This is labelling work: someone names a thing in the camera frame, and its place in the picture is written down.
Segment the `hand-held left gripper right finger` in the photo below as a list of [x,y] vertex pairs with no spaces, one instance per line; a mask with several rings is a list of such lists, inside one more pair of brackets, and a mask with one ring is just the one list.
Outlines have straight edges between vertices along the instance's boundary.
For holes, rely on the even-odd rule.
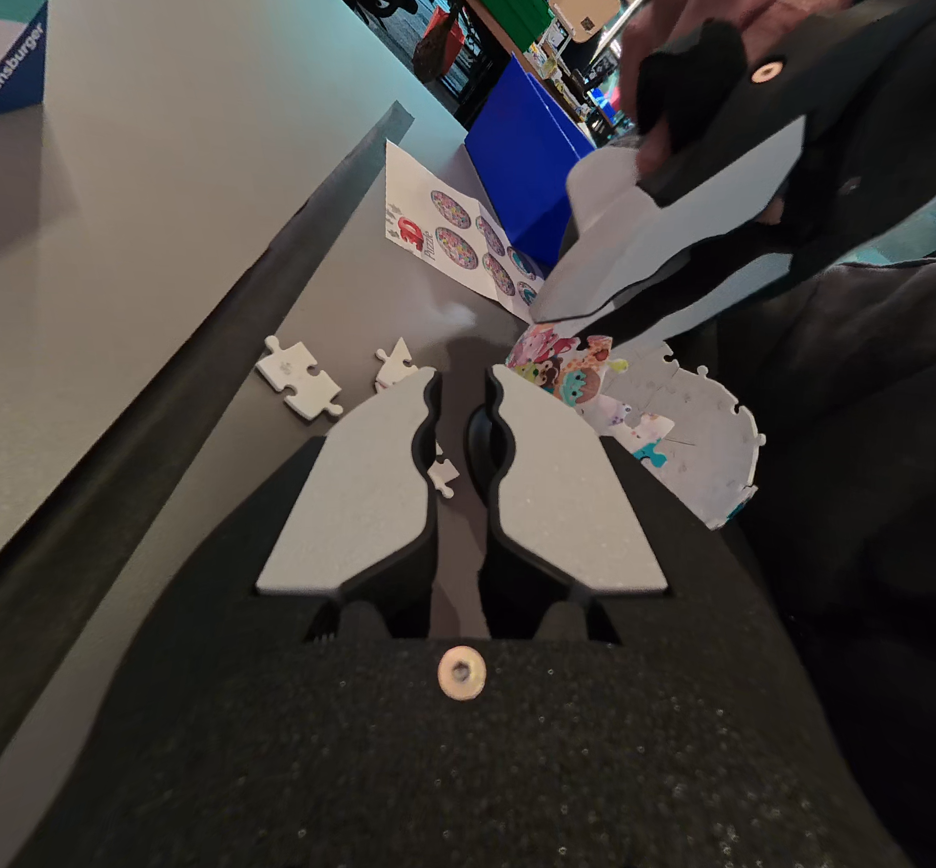
[[504,364],[475,410],[487,510],[478,592],[492,638],[618,638],[601,598],[668,583],[598,435]]

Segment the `colourful puzzle box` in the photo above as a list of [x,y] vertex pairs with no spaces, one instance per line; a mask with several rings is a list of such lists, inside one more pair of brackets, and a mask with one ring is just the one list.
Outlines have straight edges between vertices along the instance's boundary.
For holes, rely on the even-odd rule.
[[1,113],[42,103],[49,0],[1,0]]

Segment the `colourful puzzle ball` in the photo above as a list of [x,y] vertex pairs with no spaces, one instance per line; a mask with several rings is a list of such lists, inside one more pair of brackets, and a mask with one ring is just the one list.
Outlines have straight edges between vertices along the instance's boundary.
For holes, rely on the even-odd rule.
[[680,366],[667,344],[613,347],[605,335],[536,324],[506,365],[616,440],[708,529],[756,493],[765,437],[755,417],[706,367]]

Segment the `two joined white puzzle pieces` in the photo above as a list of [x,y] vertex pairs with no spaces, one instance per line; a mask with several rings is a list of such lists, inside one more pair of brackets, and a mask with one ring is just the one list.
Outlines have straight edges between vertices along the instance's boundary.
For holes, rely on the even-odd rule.
[[374,357],[380,361],[373,383],[374,391],[378,394],[418,371],[404,337],[398,338],[390,351],[382,347],[376,349]]

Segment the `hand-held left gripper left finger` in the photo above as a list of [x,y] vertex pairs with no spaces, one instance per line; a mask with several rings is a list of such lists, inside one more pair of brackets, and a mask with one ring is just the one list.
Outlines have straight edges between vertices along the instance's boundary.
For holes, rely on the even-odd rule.
[[367,602],[394,636],[427,636],[438,568],[429,469],[441,399],[441,374],[422,367],[330,430],[256,593]]

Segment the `blue plastic bin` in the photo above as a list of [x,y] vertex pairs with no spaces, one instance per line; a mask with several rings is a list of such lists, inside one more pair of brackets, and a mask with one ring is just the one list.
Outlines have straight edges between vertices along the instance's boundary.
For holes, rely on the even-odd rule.
[[554,267],[571,216],[566,180],[595,149],[591,139],[511,59],[465,146],[510,243]]

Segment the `white puzzle leaflet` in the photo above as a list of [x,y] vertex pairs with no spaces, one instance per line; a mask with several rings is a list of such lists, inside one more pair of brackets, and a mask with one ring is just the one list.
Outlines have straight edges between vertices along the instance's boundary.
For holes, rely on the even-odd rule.
[[387,141],[385,233],[404,250],[523,323],[544,282],[493,214]]

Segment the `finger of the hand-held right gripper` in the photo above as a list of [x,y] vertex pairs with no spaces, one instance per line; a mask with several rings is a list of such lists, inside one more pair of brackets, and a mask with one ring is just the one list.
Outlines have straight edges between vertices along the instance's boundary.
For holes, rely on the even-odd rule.
[[649,280],[699,242],[760,216],[797,163],[807,118],[800,115],[736,156],[706,139],[626,189],[579,230],[531,309],[535,322],[598,317],[626,289]]
[[687,245],[654,247],[636,260],[632,252],[618,247],[604,260],[609,299],[589,317],[589,335],[609,338],[612,357],[683,335],[784,284],[795,253],[790,245]]

